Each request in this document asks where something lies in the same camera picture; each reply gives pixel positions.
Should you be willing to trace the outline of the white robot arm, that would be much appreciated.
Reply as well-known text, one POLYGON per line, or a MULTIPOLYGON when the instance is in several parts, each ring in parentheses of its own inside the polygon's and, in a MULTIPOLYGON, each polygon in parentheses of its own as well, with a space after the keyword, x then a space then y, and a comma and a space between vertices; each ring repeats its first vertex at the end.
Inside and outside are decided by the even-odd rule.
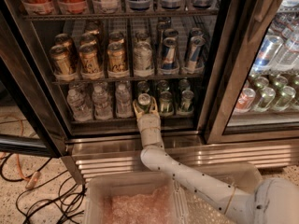
POLYGON ((299 224, 298 186, 268 178, 249 194, 175 161, 164 149, 156 100, 151 97, 147 109, 133 102, 133 108, 143 147, 140 159, 151 171, 170 176, 236 224, 299 224))

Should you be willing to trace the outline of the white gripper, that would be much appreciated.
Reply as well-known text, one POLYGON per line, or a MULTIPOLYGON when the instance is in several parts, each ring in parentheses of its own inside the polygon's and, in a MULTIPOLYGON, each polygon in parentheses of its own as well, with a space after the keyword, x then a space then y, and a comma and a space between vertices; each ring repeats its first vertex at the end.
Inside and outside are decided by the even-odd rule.
POLYGON ((161 120, 156 99, 151 97, 150 114, 144 114, 144 110, 138 106, 137 100, 133 101, 133 108, 137 118, 137 126, 140 131, 146 129, 161 129, 161 120))

